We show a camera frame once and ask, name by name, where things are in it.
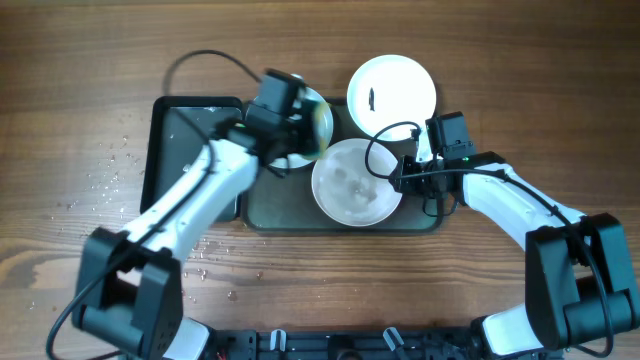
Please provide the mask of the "light blue plate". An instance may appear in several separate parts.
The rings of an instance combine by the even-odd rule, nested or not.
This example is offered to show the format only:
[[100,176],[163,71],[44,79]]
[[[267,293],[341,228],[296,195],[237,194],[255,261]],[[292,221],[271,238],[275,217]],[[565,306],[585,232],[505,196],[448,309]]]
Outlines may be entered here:
[[333,120],[327,101],[303,79],[268,70],[245,113],[261,164],[278,169],[305,166],[327,149]]

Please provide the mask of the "green yellow sponge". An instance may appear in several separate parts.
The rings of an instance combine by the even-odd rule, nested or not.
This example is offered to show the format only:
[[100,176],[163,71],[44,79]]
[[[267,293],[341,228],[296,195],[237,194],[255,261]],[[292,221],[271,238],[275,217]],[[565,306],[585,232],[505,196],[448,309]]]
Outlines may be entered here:
[[321,158],[329,146],[329,127],[325,121],[325,113],[330,110],[325,101],[305,99],[303,102],[305,117],[310,123],[310,140],[303,157],[316,160]]

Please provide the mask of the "white plate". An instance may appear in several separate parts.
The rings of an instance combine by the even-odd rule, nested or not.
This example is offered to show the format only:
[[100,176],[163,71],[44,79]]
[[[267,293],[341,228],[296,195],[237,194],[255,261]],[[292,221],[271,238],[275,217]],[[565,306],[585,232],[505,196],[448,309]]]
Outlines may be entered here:
[[427,70],[401,55],[382,55],[361,65],[347,89],[347,108],[354,123],[368,136],[403,141],[411,123],[420,126],[436,110],[437,93]]
[[330,146],[316,161],[311,188],[316,203],[331,219],[347,226],[365,227],[389,217],[402,195],[385,178],[398,160],[384,146],[366,139],[345,139]]

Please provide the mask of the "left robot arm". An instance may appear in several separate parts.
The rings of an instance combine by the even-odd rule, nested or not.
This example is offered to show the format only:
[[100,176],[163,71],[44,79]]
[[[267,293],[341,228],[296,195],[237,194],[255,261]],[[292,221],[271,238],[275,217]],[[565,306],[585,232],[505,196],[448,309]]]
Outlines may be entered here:
[[189,171],[119,232],[88,237],[65,310],[72,324],[138,359],[202,359],[211,330],[183,314],[181,272],[192,247],[259,170],[289,154],[315,157],[328,145],[323,101],[275,110],[251,103],[242,118],[209,132]]

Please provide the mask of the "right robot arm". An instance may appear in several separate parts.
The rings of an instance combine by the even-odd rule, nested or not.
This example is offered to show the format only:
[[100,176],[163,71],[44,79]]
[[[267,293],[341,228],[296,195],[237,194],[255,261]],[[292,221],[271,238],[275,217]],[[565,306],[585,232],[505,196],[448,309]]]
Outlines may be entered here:
[[525,300],[480,321],[489,358],[535,350],[583,350],[639,326],[639,288],[623,226],[608,213],[585,215],[520,178],[499,155],[418,162],[405,156],[390,173],[403,194],[450,194],[484,214],[525,252]]

